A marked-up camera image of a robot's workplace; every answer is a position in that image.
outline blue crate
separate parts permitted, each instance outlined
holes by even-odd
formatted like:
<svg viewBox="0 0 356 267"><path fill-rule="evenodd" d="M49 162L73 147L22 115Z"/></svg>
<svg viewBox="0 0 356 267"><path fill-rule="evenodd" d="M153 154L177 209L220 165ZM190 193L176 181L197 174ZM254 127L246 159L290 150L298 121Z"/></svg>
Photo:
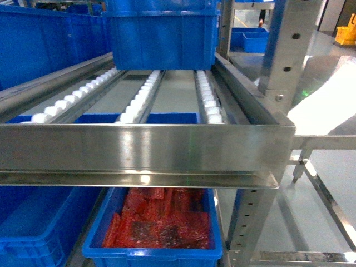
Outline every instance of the blue crate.
<svg viewBox="0 0 356 267"><path fill-rule="evenodd" d="M71 25L77 16L0 5L0 90L109 52L105 19Z"/></svg>
<svg viewBox="0 0 356 267"><path fill-rule="evenodd" d="M92 258L97 267L215 267L223 255L214 194L206 189L203 208L210 214L210 249L123 249L101 248L115 212L121 212L128 190L109 189L93 226L83 245L83 255Z"/></svg>
<svg viewBox="0 0 356 267"><path fill-rule="evenodd" d="M83 114L75 123L114 123L119 117L119 113L109 114ZM30 121L31 116L17 116L6 123L20 123ZM148 124L197 124L199 123L198 113L152 113L147 119Z"/></svg>
<svg viewBox="0 0 356 267"><path fill-rule="evenodd" d="M100 16L102 12L102 6L100 4L93 4L93 14L94 16ZM89 15L89 8L86 4L73 4L69 6L65 12L72 14L83 14Z"/></svg>
<svg viewBox="0 0 356 267"><path fill-rule="evenodd" d="M0 187L0 266L64 266L99 187Z"/></svg>
<svg viewBox="0 0 356 267"><path fill-rule="evenodd" d="M109 51L105 32L106 23L102 17L70 14L68 27L72 63L90 60Z"/></svg>
<svg viewBox="0 0 356 267"><path fill-rule="evenodd" d="M263 33L267 32L264 28L232 28L231 29L231 50L244 47L243 33Z"/></svg>
<svg viewBox="0 0 356 267"><path fill-rule="evenodd" d="M209 70L217 44L215 9L104 12L121 70Z"/></svg>
<svg viewBox="0 0 356 267"><path fill-rule="evenodd" d="M264 53L267 47L268 32L245 32L244 50L247 53Z"/></svg>

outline gray floor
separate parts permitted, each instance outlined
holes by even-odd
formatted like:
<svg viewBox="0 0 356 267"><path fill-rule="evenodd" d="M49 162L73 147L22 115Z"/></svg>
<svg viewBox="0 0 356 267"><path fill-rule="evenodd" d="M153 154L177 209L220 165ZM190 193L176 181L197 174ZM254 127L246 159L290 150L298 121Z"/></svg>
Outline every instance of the gray floor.
<svg viewBox="0 0 356 267"><path fill-rule="evenodd" d="M236 15L243 21L240 13ZM255 27L258 14L246 16L245 24ZM315 32L310 46L310 55L356 55L355 50L339 48L333 45L333 39ZM145 76L137 73L136 77L120 82L101 101L87 113L117 113L135 95ZM162 82L153 112L197 112L193 77L185 71L169 71ZM43 112L44 107L78 88L79 85L53 97L46 103L33 108L25 114ZM343 210L349 215L356 227L356 151L314 151L312 163L321 174ZM318 198L312 185L303 176L297 184L291 183L293 168L285 172L278 197L274 201L268 219L257 245L258 250L280 251L350 251L337 227ZM227 230L235 190L220 190L223 204L224 228Z"/></svg>

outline yellow mop bucket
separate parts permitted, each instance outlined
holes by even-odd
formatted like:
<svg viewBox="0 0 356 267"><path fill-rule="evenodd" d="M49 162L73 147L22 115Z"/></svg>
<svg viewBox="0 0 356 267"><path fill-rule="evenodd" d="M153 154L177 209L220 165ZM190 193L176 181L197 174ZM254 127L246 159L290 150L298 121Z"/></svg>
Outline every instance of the yellow mop bucket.
<svg viewBox="0 0 356 267"><path fill-rule="evenodd" d="M356 45L356 14L351 15L347 27L338 27L335 39L340 45Z"/></svg>

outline red packaged item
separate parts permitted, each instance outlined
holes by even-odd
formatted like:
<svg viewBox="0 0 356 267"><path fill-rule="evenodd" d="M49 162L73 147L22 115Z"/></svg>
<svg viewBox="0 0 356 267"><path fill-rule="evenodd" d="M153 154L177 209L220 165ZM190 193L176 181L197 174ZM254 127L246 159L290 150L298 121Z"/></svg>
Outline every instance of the red packaged item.
<svg viewBox="0 0 356 267"><path fill-rule="evenodd" d="M159 231L155 222L132 222L131 240L135 243L136 248L161 248Z"/></svg>
<svg viewBox="0 0 356 267"><path fill-rule="evenodd" d="M143 218L146 221L158 221L164 216L164 201L159 199L150 199L147 208L144 211Z"/></svg>
<svg viewBox="0 0 356 267"><path fill-rule="evenodd" d="M165 189L163 187L133 187L129 194L140 195L146 199L164 199Z"/></svg>
<svg viewBox="0 0 356 267"><path fill-rule="evenodd" d="M190 211L191 199L188 191L175 191L173 194L174 212Z"/></svg>
<svg viewBox="0 0 356 267"><path fill-rule="evenodd" d="M120 226L117 229L117 236L115 240L116 248L133 248L135 243L130 239L132 222L140 221L140 217L134 212L127 211L122 214Z"/></svg>
<svg viewBox="0 0 356 267"><path fill-rule="evenodd" d="M118 213L114 213L112 220L110 222L109 229L106 232L106 236L102 243L103 248L113 248L115 244L116 235L118 233L118 227L120 225L120 215Z"/></svg>
<svg viewBox="0 0 356 267"><path fill-rule="evenodd" d="M179 236L185 240L199 241L209 237L209 214L205 212L175 213Z"/></svg>
<svg viewBox="0 0 356 267"><path fill-rule="evenodd" d="M147 201L141 195L128 194L125 199L122 213L130 211L142 216L147 205Z"/></svg>
<svg viewBox="0 0 356 267"><path fill-rule="evenodd" d="M165 199L164 199L164 217L167 218L171 214L172 207L172 197L173 197L173 188L165 189Z"/></svg>

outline slotted metal post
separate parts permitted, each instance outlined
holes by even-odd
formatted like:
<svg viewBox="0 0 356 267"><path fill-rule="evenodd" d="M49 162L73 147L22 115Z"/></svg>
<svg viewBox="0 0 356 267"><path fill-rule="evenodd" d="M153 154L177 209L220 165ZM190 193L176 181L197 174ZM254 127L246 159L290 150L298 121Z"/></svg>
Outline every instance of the slotted metal post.
<svg viewBox="0 0 356 267"><path fill-rule="evenodd" d="M234 4L235 0L221 1L221 17L220 17L220 32L219 32L219 48L218 53L223 58L228 58L231 42L231 28L234 23Z"/></svg>
<svg viewBox="0 0 356 267"><path fill-rule="evenodd" d="M259 90L288 113L322 0L277 0Z"/></svg>

